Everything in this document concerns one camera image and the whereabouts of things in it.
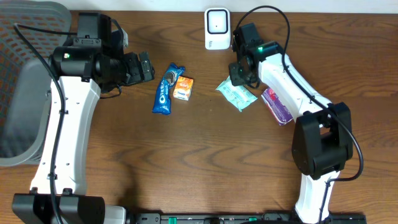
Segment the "blue Oreo cookie pack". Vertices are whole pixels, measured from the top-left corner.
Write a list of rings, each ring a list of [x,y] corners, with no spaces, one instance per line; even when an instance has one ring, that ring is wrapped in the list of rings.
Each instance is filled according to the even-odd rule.
[[[171,113],[170,89],[176,84],[179,76],[185,72],[185,67],[171,63],[165,71],[155,94],[153,113],[169,115]]]

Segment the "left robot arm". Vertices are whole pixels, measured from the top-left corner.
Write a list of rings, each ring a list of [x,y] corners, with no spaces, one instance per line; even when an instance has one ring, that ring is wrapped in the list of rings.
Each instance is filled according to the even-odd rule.
[[[100,95],[154,79],[148,53],[57,47],[50,66],[55,80],[42,158],[29,193],[14,195],[12,211],[24,223],[132,223],[126,208],[86,195],[86,151]]]

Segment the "red purple pad pack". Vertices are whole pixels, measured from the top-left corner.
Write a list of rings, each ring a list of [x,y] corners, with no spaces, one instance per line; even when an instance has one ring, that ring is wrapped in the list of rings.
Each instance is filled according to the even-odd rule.
[[[262,93],[261,97],[280,126],[293,120],[286,106],[279,100],[279,97],[271,88],[267,88]]]

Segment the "mint green wipes pack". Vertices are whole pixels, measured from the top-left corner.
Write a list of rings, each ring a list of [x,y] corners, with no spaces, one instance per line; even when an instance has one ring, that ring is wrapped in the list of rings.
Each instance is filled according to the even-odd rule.
[[[244,86],[233,86],[230,77],[222,81],[216,90],[220,91],[239,112],[257,100],[257,97]]]

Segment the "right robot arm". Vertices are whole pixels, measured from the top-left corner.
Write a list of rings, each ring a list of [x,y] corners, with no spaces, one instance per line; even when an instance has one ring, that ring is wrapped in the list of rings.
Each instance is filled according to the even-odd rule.
[[[292,156],[302,173],[294,208],[298,219],[303,223],[326,220],[333,184],[353,156],[351,111],[311,87],[277,42],[233,44],[233,51],[237,61],[229,65],[232,84],[266,84],[295,121]]]

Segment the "orange tissue packet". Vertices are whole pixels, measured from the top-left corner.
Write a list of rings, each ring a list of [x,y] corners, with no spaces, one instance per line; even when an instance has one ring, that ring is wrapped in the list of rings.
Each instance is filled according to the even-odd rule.
[[[174,88],[173,97],[188,101],[192,94],[193,83],[194,79],[179,76]]]

